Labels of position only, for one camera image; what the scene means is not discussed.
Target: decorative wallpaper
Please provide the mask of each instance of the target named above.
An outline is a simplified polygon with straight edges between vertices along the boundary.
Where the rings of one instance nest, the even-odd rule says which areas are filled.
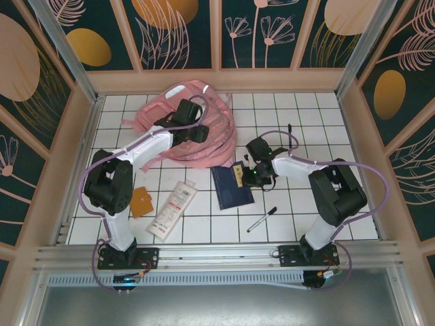
[[[222,68],[289,68],[306,8],[303,0],[223,0]]]
[[[321,0],[301,68],[343,68],[379,0]]]
[[[7,260],[0,259],[0,287],[6,274],[7,265],[9,265]]]
[[[416,0],[362,90],[388,144],[435,96],[435,0]]]
[[[0,242],[14,246],[45,160],[0,122]]]
[[[402,7],[403,3],[404,3],[404,0],[397,0],[396,5],[394,6],[393,12],[391,13],[391,15],[389,15],[386,18],[387,22],[383,26],[382,31],[378,36],[378,39],[373,44],[373,47],[371,48],[370,52],[368,53],[366,60],[364,60],[364,62],[362,63],[360,70],[358,70],[358,72],[356,73],[356,77],[358,79],[361,77],[361,75],[364,72],[364,70],[366,69],[368,63],[372,59],[374,52],[378,48],[380,42],[382,41],[383,37],[385,36],[386,32],[388,31],[389,26],[392,24],[394,18],[396,17],[396,15],[399,12],[400,8]]]
[[[435,115],[389,159],[420,241],[435,237]]]
[[[60,55],[59,51],[57,50],[57,47],[54,45],[52,39],[50,38],[49,34],[47,33],[46,29],[42,26],[41,22],[39,21],[39,19],[37,18],[35,12],[32,9],[32,6],[30,5],[28,0],[23,1],[23,3],[27,6],[27,9],[29,10],[29,12],[31,13],[31,15],[33,16],[33,18],[35,19],[35,21],[38,23],[39,29],[42,31],[42,33],[45,35],[46,39],[48,40],[48,42],[50,43],[50,45],[52,46],[53,50],[56,51],[57,57],[60,59],[60,61],[62,61],[63,66],[66,68],[66,70],[68,71],[69,77],[72,78],[73,81],[75,81],[74,75],[72,74],[72,72],[69,70],[69,67],[67,65],[67,63],[65,62],[65,60],[63,60],[63,57]]]
[[[0,107],[47,148],[71,89],[11,0],[0,2]]]
[[[211,68],[208,0],[127,0],[123,4],[143,69]]]
[[[132,70],[109,0],[46,0],[87,71]]]

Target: mounting plate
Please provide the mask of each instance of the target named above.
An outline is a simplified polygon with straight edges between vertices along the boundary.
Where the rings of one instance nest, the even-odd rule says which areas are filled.
[[[329,261],[324,257],[324,255],[327,255],[336,265],[340,264],[337,247],[333,244],[329,244],[317,251],[311,258],[310,262],[306,261],[300,251],[299,245],[297,244],[291,246],[279,246],[278,255],[281,267],[329,266]]]
[[[116,259],[111,254],[110,249],[104,248],[100,250],[97,268],[99,270],[142,270],[142,261],[146,262],[148,259],[152,263],[151,269],[155,270],[158,265],[159,250],[159,248],[137,248],[136,258],[131,266],[129,266],[125,260]]]

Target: white tile floor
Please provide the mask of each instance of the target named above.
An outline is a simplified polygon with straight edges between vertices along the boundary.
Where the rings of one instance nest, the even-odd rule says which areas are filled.
[[[154,97],[108,96],[90,158],[101,148],[111,151],[136,139],[137,135],[129,127],[122,126],[121,120],[133,119],[135,112]],[[355,160],[333,93],[232,94],[232,106],[239,136],[236,160],[241,160],[246,152],[244,146],[250,140],[269,130],[287,130],[289,123],[301,144],[294,151],[296,155],[316,160]],[[265,139],[272,148],[289,144],[287,137],[278,134],[267,135]],[[147,188],[155,208],[145,217],[130,218],[139,244],[162,243],[145,229],[165,204],[175,184],[186,179],[196,183],[198,193],[166,239],[167,244],[295,241],[308,231],[317,216],[309,184],[283,177],[278,178],[277,186],[271,192],[253,190],[255,203],[221,211],[210,169],[185,168],[166,160],[153,166],[148,173],[139,171],[135,176],[135,187]],[[275,215],[254,231],[246,232],[274,206],[278,208]],[[81,207],[75,209],[67,244],[93,244],[104,235],[100,219],[89,217]],[[366,240],[378,236],[373,220],[368,218],[347,226],[337,238]]]

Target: gray metal surface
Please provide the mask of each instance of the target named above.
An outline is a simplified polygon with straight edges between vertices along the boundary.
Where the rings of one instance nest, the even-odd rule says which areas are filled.
[[[327,292],[205,285],[142,287],[118,296],[48,287],[38,325],[402,325],[394,302],[385,270],[378,269],[356,270],[345,287]]]
[[[137,286],[174,285],[241,285],[259,283],[302,283],[302,270],[271,270],[244,272],[184,272],[171,273],[152,270],[137,283]],[[111,285],[112,277],[100,277],[105,285]],[[53,274],[48,279],[50,287],[98,287],[94,276],[88,274]]]

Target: small box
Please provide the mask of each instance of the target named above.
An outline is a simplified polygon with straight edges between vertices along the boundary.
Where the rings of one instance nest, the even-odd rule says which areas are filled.
[[[151,203],[151,196],[145,189],[140,187],[133,190],[133,196],[130,201],[130,209],[134,218],[144,216],[154,210]]]

